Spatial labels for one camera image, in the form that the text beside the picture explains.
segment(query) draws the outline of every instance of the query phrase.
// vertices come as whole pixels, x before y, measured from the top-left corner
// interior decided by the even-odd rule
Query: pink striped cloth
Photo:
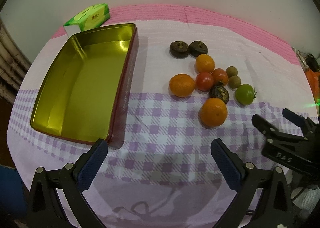
[[[153,4],[111,8],[110,15],[111,18],[103,25],[137,20],[173,20],[183,23],[224,27],[279,54],[291,64],[299,65],[295,53],[284,40],[247,22],[209,10],[188,6]],[[60,27],[52,38],[65,34],[64,28]]]

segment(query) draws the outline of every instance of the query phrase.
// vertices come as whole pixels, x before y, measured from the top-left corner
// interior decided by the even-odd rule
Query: tissue box
[[[110,18],[109,7],[106,3],[90,6],[76,16],[68,20],[64,25],[64,29],[68,37],[101,26],[106,20]]]

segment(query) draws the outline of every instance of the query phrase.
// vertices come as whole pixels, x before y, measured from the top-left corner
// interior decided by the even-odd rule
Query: orange object
[[[195,86],[195,81],[191,76],[186,74],[175,75],[169,82],[171,92],[178,97],[190,96]]]
[[[213,86],[213,76],[207,72],[198,74],[196,78],[196,86],[200,91],[209,91]]]
[[[214,71],[215,63],[211,56],[201,54],[196,58],[196,68],[200,73],[212,73]]]
[[[227,115],[227,106],[219,98],[209,98],[199,111],[201,121],[208,127],[220,126],[226,120]]]
[[[214,70],[212,72],[212,76],[213,76],[213,84],[214,85],[223,85],[225,86],[228,83],[228,75],[225,72],[225,70],[221,69],[221,68],[217,68],[216,70]]]
[[[319,87],[319,76],[320,73],[313,72],[311,69],[307,69],[304,74],[307,77],[308,83],[310,85],[313,98],[315,99],[315,102],[318,103],[320,99],[320,87]]]

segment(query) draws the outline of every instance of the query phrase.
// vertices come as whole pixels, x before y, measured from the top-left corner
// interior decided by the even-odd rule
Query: dark brown dried fruit
[[[194,41],[189,45],[190,54],[194,57],[197,57],[201,54],[207,54],[208,48],[202,41]]]
[[[229,92],[223,86],[213,86],[209,91],[209,98],[219,98],[227,104],[229,102]]]
[[[175,41],[170,44],[170,53],[177,58],[185,58],[189,54],[189,47],[186,42]]]

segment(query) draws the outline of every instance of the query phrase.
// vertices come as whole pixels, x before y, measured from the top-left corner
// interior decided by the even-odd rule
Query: pink tablecloth
[[[295,54],[289,44],[257,27],[202,9],[139,5],[113,8],[110,13],[105,24],[137,24],[140,47],[125,144],[109,152],[84,195],[108,227],[212,227],[235,192],[228,188],[210,155],[211,141],[219,137],[243,161],[270,169],[274,164],[260,154],[264,139],[252,126],[251,116],[258,113],[296,134],[300,130],[283,119],[282,108],[316,120],[316,109],[309,106],[313,97]],[[196,76],[194,58],[172,58],[170,43],[199,39],[207,44],[217,67],[237,66],[242,82],[258,92],[252,105],[241,108],[229,90],[228,118],[212,130],[202,128],[197,119],[206,95],[195,92],[188,99],[176,99],[168,93],[173,75]],[[12,110],[8,146],[28,188],[37,167],[61,168],[89,149],[43,135],[29,124],[39,87],[66,40],[61,28],[44,46]],[[63,195],[61,201],[77,225]]]

